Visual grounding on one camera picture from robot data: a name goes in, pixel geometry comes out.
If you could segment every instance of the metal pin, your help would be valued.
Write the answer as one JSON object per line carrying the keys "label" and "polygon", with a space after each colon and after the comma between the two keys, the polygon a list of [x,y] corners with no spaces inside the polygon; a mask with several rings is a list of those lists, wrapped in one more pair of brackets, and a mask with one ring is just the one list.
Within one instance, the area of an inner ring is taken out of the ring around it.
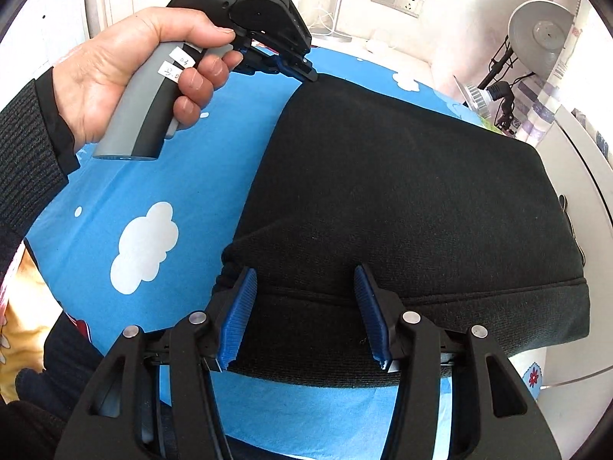
{"label": "metal pin", "polygon": [[421,316],[419,315],[419,313],[416,312],[404,312],[402,314],[402,319],[407,323],[415,324],[421,321]]}
{"label": "metal pin", "polygon": [[189,315],[189,322],[192,325],[200,325],[201,323],[206,322],[207,314],[204,312],[194,312]]}
{"label": "metal pin", "polygon": [[123,329],[123,336],[127,337],[128,339],[135,337],[136,335],[138,335],[138,333],[139,328],[136,325],[128,325],[126,328]]}
{"label": "metal pin", "polygon": [[474,325],[470,331],[475,337],[479,337],[480,339],[487,337],[487,328],[483,327],[483,325]]}

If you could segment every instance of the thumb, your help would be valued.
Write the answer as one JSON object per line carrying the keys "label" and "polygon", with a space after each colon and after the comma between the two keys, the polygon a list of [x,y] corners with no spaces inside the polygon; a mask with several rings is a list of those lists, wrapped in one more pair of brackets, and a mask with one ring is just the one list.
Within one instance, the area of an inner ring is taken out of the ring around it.
{"label": "thumb", "polygon": [[146,8],[134,14],[152,27],[159,42],[189,41],[203,48],[216,48],[230,43],[234,30],[217,27],[204,12],[190,8]]}

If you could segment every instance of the white cabinet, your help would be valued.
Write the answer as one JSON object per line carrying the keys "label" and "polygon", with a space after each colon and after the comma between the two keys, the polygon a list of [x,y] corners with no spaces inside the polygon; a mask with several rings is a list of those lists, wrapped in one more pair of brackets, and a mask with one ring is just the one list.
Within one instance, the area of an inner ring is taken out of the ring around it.
{"label": "white cabinet", "polygon": [[[556,192],[568,198],[568,215],[585,253],[591,302],[589,336],[547,349],[547,386],[613,365],[613,170],[563,107],[537,150]],[[541,392],[539,406],[564,459],[585,441],[612,398],[613,371]]]}

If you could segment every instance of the black sleeve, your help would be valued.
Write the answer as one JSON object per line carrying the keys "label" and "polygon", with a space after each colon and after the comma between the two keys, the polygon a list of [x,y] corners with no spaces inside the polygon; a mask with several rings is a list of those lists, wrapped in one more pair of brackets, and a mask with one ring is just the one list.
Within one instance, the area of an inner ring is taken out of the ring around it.
{"label": "black sleeve", "polygon": [[53,460],[64,423],[26,401],[0,398],[2,460]]}
{"label": "black sleeve", "polygon": [[79,169],[79,160],[75,150],[75,137],[68,128],[66,121],[57,111],[55,93],[53,91],[53,67],[36,79],[36,94],[41,106],[42,116],[47,125],[47,132],[53,145],[53,152],[64,175],[69,175]]}
{"label": "black sleeve", "polygon": [[55,148],[37,89],[42,94],[50,92],[45,104],[51,109],[45,110],[52,122],[57,107],[49,82],[47,88],[38,88],[34,80],[30,81],[0,112],[0,283],[34,220],[68,183],[56,155],[67,159],[61,148],[66,144],[60,143],[66,133],[59,124],[54,125],[54,138],[58,140]]}

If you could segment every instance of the black knitted fabric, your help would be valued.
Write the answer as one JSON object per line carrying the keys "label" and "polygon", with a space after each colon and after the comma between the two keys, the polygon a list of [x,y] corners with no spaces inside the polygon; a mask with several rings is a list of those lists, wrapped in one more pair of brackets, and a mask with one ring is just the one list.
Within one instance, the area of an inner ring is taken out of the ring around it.
{"label": "black knitted fabric", "polygon": [[27,231],[68,183],[51,144],[34,81],[0,112],[0,282]]}
{"label": "black knitted fabric", "polygon": [[27,401],[0,398],[2,460],[52,460],[64,423]]}
{"label": "black knitted fabric", "polygon": [[333,76],[287,103],[215,290],[241,267],[258,295],[238,373],[380,386],[352,290],[384,289],[440,327],[485,325],[503,349],[589,331],[581,257],[538,153],[525,143]]}

